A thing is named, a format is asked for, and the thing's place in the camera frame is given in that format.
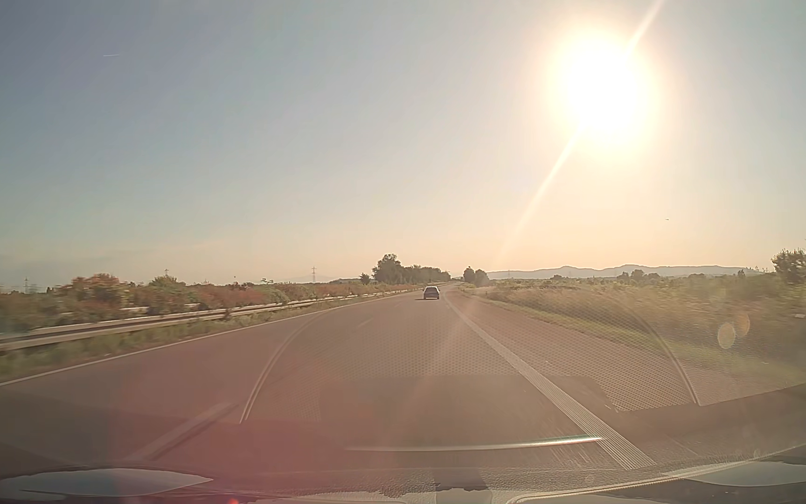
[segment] hill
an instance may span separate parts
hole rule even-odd
[[[613,268],[594,269],[576,268],[574,266],[562,266],[560,268],[549,268],[533,271],[491,271],[488,274],[492,280],[502,278],[552,278],[556,274],[568,278],[591,278],[617,276],[623,272],[632,273],[633,270],[640,269],[645,273],[658,273],[661,276],[688,276],[693,273],[703,273],[708,276],[718,276],[721,274],[736,274],[739,270],[745,270],[747,274],[756,274],[751,268],[740,268],[732,266],[642,266],[623,265]]]

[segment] windshield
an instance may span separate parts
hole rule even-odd
[[[0,501],[806,498],[760,6],[0,1]]]

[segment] asphalt road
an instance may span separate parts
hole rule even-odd
[[[801,395],[698,406],[663,352],[442,292],[0,386],[0,476],[144,463],[239,480],[407,470],[425,485],[558,471],[573,486],[806,442]]]

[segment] sun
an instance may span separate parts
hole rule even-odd
[[[575,43],[565,58],[567,102],[584,127],[605,133],[636,128],[643,88],[637,66],[623,47],[607,40]]]

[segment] grass verge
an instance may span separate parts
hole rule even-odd
[[[478,292],[469,292],[468,290],[463,290],[463,292],[468,296],[475,297],[482,302],[499,308],[518,312],[555,326],[578,331],[588,336],[604,338],[641,350],[662,351],[661,345],[655,339],[655,336],[644,331],[618,327],[598,320],[588,320],[586,318],[563,315],[561,313],[552,313],[511,302],[492,300]],[[726,369],[732,370],[750,371],[763,376],[782,379],[788,378],[798,383],[806,381],[806,372],[790,363],[769,361],[767,364],[763,364],[759,359],[752,359],[728,350],[667,338],[665,338],[665,344],[670,352],[683,363],[695,364],[704,368],[722,369],[725,367]]]
[[[0,353],[0,383],[84,362],[96,361],[105,357],[145,350],[232,329],[258,326],[273,320],[306,315],[307,313],[373,299],[323,301],[307,307],[239,315],[226,320],[190,322],[175,326],[143,329],[131,333],[95,336],[83,340],[6,351]]]

